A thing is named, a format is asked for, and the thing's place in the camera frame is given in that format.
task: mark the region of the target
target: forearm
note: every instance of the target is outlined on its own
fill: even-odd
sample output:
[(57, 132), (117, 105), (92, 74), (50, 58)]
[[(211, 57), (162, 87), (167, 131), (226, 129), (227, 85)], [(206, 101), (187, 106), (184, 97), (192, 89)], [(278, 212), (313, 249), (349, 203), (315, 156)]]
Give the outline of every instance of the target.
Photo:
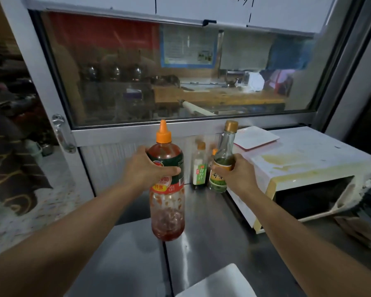
[(309, 297), (371, 297), (370, 270), (319, 238), (262, 192), (244, 197)]
[(0, 296), (63, 295), (140, 193), (130, 186), (111, 188), (0, 254)]

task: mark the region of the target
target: glass pane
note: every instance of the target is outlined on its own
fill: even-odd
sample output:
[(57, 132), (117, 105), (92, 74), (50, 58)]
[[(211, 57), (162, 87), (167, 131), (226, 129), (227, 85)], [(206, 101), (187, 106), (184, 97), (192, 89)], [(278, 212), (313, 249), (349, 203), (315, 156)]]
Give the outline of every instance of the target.
[(91, 126), (310, 109), (350, 4), (338, 0), (315, 37), (41, 17), (73, 124)]

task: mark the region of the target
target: corrugated metal panel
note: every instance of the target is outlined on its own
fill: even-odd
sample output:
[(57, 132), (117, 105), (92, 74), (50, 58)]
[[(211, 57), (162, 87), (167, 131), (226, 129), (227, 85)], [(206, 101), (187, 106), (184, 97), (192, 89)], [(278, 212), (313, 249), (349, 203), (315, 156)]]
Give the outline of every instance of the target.
[[(190, 136), (173, 138), (173, 143), (178, 145), (184, 153), (184, 182), (190, 183), (191, 156), (196, 149), (196, 140), (203, 140), (207, 149), (211, 145), (217, 146), (220, 134)], [(135, 152), (138, 146), (152, 146), (153, 141), (140, 141), (127, 144), (104, 144), (97, 146), (81, 147), (87, 170), (96, 194), (118, 181), (122, 175), (127, 158)]]

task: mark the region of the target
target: person's left arm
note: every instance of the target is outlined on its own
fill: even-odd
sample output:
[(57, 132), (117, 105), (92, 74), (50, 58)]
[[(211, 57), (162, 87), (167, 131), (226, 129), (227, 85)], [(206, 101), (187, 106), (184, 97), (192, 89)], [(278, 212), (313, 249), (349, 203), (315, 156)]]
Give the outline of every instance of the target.
[(0, 254), (0, 296), (63, 296), (125, 207), (178, 167), (159, 167), (140, 147), (124, 177), (63, 219)]

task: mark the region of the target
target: hand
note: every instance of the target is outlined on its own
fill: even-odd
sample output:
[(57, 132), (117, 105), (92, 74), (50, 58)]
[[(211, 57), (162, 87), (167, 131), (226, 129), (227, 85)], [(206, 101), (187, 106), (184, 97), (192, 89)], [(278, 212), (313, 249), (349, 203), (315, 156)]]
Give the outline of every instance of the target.
[(239, 153), (234, 154), (234, 157), (235, 167), (232, 171), (225, 170), (217, 165), (213, 165), (212, 170), (222, 176), (228, 187), (243, 201), (251, 194), (261, 194), (254, 173), (254, 166)]
[(161, 167), (153, 164), (146, 154), (146, 147), (140, 146), (125, 166), (122, 183), (143, 192), (156, 184), (162, 177), (175, 176), (180, 171), (179, 167)]

